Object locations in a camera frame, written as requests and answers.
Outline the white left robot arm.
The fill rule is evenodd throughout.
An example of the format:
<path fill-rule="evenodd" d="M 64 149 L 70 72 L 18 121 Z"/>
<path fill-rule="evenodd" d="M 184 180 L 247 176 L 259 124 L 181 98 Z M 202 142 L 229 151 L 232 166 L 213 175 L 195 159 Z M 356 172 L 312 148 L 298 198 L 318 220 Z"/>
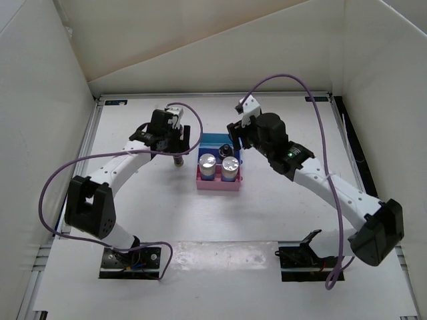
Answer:
<path fill-rule="evenodd" d="M 190 126 L 182 125 L 183 108 L 177 105 L 156 109 L 151 121 L 130 135 L 122 155 L 86 177 L 75 176 L 69 184 L 65 209 L 66 224 L 90 234 L 108 247 L 119 248 L 117 259 L 126 267 L 139 261 L 139 239 L 116 219 L 114 197 L 125 182 L 157 152 L 177 158 L 189 149 Z"/>

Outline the black-cap spice jar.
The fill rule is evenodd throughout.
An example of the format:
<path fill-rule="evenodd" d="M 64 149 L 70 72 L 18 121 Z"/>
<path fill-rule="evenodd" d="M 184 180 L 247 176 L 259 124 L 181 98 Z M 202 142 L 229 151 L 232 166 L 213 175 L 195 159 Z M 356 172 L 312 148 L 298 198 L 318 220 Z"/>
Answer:
<path fill-rule="evenodd" d="M 233 157 L 234 150 L 229 144 L 223 144 L 218 149 L 218 159 L 222 162 L 226 157 Z"/>

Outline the silver-lid shaker bottle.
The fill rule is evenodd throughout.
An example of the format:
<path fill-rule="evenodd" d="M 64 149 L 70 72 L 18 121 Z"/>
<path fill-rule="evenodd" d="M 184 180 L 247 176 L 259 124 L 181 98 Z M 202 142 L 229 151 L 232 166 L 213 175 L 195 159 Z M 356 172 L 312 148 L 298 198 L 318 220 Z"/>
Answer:
<path fill-rule="evenodd" d="M 222 160 L 222 181 L 234 182 L 236 180 L 240 163 L 237 158 L 229 156 Z"/>
<path fill-rule="evenodd" d="M 200 177 L 206 181 L 212 181 L 216 176 L 216 157 L 211 153 L 204 153 L 199 158 Z"/>

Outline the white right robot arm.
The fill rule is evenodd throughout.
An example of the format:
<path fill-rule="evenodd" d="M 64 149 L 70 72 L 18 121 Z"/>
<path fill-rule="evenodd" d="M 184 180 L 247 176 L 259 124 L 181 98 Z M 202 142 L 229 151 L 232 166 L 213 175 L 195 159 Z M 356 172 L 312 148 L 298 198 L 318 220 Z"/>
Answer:
<path fill-rule="evenodd" d="M 341 177 L 328 175 L 309 149 L 289 140 L 285 123 L 275 113 L 251 116 L 247 125 L 242 121 L 230 123 L 227 130 L 234 149 L 255 148 L 276 173 L 341 211 L 355 229 L 349 238 L 350 249 L 365 264 L 378 266 L 403 239 L 403 208 L 399 202 L 383 202 Z"/>

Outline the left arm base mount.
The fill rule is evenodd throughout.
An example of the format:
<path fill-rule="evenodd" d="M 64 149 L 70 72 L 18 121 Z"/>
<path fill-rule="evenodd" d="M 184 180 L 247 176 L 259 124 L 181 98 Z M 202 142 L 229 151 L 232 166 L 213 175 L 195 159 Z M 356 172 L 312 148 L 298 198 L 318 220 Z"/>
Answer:
<path fill-rule="evenodd" d="M 123 254 L 105 248 L 99 266 L 99 279 L 157 280 L 159 279 L 161 247 L 149 246 L 125 258 Z"/>

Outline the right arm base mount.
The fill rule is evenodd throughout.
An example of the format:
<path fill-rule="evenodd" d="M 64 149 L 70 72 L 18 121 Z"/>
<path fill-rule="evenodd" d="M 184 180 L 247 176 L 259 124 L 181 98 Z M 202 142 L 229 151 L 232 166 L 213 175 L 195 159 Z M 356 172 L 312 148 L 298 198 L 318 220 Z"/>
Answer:
<path fill-rule="evenodd" d="M 309 247 L 279 247 L 282 282 L 325 282 L 338 262 L 334 256 L 318 257 Z"/>

